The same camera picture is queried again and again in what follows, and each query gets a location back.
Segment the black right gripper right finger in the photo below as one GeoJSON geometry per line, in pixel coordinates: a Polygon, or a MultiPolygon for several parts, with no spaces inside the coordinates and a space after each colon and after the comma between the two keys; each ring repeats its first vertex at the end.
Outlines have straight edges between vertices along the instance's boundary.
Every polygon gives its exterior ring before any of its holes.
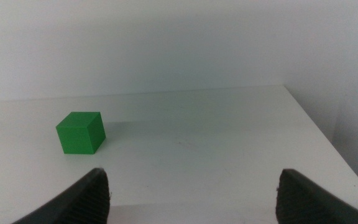
{"type": "Polygon", "coordinates": [[[284,224],[358,223],[358,209],[295,169],[280,174],[275,215],[284,224]]]}

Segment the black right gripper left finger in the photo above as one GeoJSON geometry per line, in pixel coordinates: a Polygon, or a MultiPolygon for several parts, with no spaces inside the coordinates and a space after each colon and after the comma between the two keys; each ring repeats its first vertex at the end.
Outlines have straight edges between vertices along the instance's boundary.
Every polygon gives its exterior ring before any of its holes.
{"type": "Polygon", "coordinates": [[[105,224],[110,209],[108,177],[94,168],[51,201],[17,220],[22,224],[105,224]]]}

